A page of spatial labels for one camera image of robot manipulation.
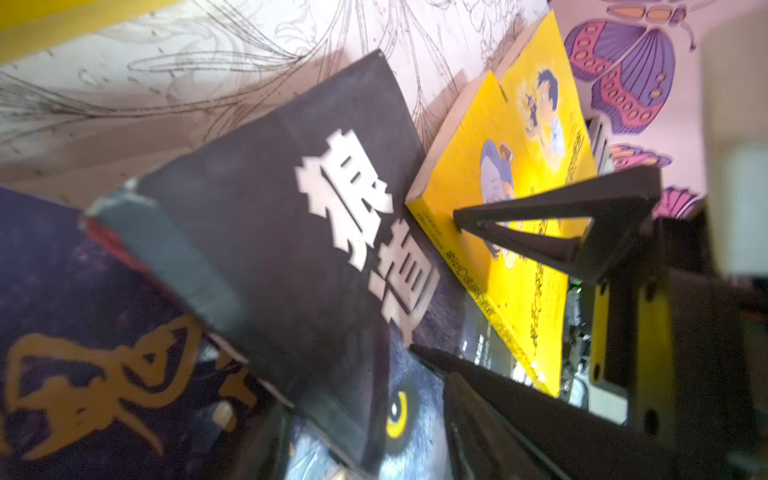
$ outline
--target yellow bracket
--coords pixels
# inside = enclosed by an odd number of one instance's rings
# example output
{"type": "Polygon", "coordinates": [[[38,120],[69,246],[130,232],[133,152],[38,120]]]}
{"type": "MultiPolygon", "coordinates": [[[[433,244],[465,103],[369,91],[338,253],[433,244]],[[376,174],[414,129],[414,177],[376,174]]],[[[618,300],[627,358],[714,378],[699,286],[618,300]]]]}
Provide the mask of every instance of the yellow bracket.
{"type": "Polygon", "coordinates": [[[637,402],[632,424],[674,447],[674,357],[666,279],[650,279],[637,299],[637,402]]]}
{"type": "Polygon", "coordinates": [[[592,315],[592,347],[589,356],[589,380],[593,385],[616,395],[627,397],[627,391],[605,379],[605,344],[608,331],[608,299],[611,285],[608,281],[594,289],[594,313],[592,315]]]}

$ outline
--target line drawing pattern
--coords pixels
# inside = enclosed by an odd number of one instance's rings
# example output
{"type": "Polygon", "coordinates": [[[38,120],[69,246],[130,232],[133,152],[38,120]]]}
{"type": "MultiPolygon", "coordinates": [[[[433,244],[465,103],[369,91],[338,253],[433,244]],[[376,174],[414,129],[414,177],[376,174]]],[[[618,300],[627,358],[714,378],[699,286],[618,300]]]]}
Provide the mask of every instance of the line drawing pattern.
{"type": "MultiPolygon", "coordinates": [[[[184,147],[197,148],[377,48],[428,148],[463,83],[546,9],[545,0],[186,0],[2,66],[0,181],[130,157],[103,144],[89,162],[55,152],[88,148],[116,127],[130,137],[153,119],[184,119],[194,126],[184,147]]],[[[135,140],[153,151],[155,140],[135,140]]]]}

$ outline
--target book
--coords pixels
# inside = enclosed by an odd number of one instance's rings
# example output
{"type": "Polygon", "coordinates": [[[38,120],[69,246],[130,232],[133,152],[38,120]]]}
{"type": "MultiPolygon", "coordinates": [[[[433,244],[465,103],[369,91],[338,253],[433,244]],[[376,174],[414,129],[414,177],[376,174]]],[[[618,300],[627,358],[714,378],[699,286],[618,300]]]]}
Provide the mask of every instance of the book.
{"type": "MultiPolygon", "coordinates": [[[[560,389],[568,278],[462,233],[453,210],[540,193],[595,175],[584,119],[554,13],[524,46],[513,45],[498,76],[488,72],[459,96],[406,197],[408,208],[534,385],[560,389]]],[[[556,237],[580,236],[588,219],[511,222],[556,237]]]]}
{"type": "Polygon", "coordinates": [[[1,477],[195,478],[274,404],[78,210],[1,187],[0,205],[1,477]]]}
{"type": "Polygon", "coordinates": [[[244,355],[337,458],[371,475],[388,438],[388,323],[407,345],[417,326],[462,319],[463,309],[426,311],[444,295],[441,276],[403,203],[423,158],[377,51],[129,180],[84,224],[244,355]]]}

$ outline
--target yellow book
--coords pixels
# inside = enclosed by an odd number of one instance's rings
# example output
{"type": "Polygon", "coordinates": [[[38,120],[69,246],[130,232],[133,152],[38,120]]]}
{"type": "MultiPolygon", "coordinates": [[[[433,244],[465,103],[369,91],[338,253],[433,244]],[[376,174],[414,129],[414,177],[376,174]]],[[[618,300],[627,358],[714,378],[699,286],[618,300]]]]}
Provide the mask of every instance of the yellow book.
{"type": "Polygon", "coordinates": [[[0,0],[0,65],[179,0],[0,0]]]}
{"type": "MultiPolygon", "coordinates": [[[[406,204],[534,385],[560,391],[565,274],[460,232],[453,210],[594,176],[576,85],[554,13],[513,45],[511,65],[468,85],[441,126],[406,204]]],[[[586,220],[511,222],[580,236],[586,220]]]]}

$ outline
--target dark blue book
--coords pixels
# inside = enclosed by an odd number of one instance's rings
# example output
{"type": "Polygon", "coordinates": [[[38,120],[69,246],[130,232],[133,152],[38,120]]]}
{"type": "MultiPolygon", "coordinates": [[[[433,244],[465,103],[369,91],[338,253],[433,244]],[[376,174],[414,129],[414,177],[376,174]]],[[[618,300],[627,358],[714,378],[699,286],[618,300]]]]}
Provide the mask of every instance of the dark blue book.
{"type": "Polygon", "coordinates": [[[80,214],[0,188],[0,477],[193,478],[270,395],[80,214]]]}

